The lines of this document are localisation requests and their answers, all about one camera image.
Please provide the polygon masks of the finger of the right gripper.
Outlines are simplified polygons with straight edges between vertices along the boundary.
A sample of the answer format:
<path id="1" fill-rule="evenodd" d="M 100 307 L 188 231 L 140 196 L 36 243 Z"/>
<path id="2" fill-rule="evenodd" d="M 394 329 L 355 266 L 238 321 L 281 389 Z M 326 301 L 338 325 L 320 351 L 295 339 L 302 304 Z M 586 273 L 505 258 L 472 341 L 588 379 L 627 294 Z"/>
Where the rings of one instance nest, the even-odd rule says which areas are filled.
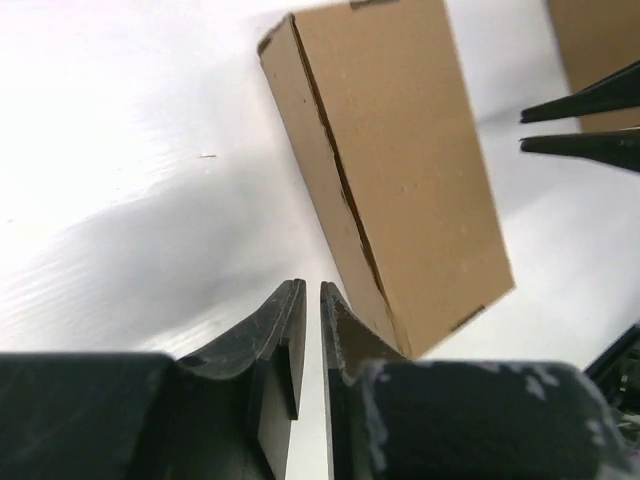
<path id="1" fill-rule="evenodd" d="M 520 122 L 536 123 L 636 108 L 639 106 L 639 62 L 608 75 L 577 93 L 521 111 Z"/>
<path id="2" fill-rule="evenodd" d="M 580 158 L 639 173 L 639 129 L 523 138 L 526 153 Z"/>

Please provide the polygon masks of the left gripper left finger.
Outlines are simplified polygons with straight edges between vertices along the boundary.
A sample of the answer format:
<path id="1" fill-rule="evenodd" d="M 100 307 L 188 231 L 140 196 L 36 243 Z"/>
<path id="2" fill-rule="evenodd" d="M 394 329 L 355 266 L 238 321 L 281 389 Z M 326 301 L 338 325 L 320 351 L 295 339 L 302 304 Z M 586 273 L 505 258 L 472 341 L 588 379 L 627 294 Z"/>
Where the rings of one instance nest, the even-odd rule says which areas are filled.
<path id="1" fill-rule="evenodd" d="M 5 353 L 5 479 L 282 479 L 299 415 L 306 284 L 180 359 Z"/>

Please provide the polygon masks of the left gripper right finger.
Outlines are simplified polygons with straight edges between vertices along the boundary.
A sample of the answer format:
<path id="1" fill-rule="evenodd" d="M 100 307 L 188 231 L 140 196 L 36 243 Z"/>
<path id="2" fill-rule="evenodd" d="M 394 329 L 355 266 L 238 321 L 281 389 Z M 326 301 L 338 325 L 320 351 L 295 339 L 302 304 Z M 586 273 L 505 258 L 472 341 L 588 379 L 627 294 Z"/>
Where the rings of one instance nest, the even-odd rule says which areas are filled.
<path id="1" fill-rule="evenodd" d="M 334 479 L 626 479 L 596 384 L 558 362 L 411 361 L 320 288 Z"/>

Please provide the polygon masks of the brown cardboard box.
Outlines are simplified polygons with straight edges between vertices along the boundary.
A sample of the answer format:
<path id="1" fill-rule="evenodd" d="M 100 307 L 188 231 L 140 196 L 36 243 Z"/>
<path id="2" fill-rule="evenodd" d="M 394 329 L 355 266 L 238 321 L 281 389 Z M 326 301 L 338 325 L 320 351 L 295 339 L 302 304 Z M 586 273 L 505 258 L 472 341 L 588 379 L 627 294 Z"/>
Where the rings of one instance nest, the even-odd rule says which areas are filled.
<path id="1" fill-rule="evenodd" d="M 258 54 L 369 329 L 417 358 L 513 288 L 443 2 L 298 11 Z"/>

